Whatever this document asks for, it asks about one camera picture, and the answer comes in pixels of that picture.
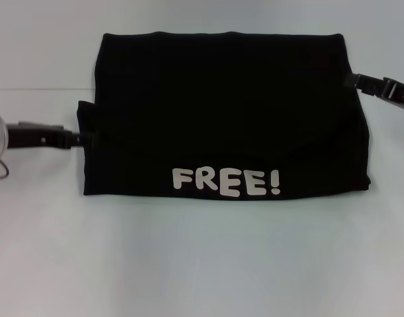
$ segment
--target white surface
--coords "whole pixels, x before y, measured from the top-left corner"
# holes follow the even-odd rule
[[[0,0],[0,88],[91,88],[102,33],[345,35],[404,81],[404,1]],[[77,129],[91,90],[0,91],[8,122]],[[371,190],[298,201],[83,197],[82,150],[9,151],[0,317],[404,317],[404,110],[361,96]]]

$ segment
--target white wall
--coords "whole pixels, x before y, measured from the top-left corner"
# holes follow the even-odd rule
[[[342,33],[355,72],[404,81],[404,0],[0,0],[0,114],[77,129],[102,34],[156,30]],[[366,193],[83,197],[81,150],[9,151],[0,317],[404,317],[404,110],[361,101]]]

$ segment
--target white tabletop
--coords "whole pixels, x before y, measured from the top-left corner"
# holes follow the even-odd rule
[[[404,0],[0,0],[0,114],[76,130],[102,34],[156,30],[341,33],[355,72],[404,81]],[[368,192],[84,197],[81,149],[8,151],[0,317],[404,317],[404,110],[360,98]]]

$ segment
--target black clamp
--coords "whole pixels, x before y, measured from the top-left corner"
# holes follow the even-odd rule
[[[20,122],[7,125],[9,149],[26,147],[54,147],[70,149],[85,147],[93,142],[92,135],[73,133],[65,130],[61,125],[43,125],[37,123]]]
[[[404,108],[404,84],[394,79],[377,79],[361,74],[350,74],[344,85],[360,89],[364,94],[378,98]]]

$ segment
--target black cable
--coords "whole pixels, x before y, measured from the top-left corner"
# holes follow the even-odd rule
[[[1,159],[0,159],[0,165],[5,169],[5,175],[0,176],[0,180],[4,180],[9,176],[9,168]]]

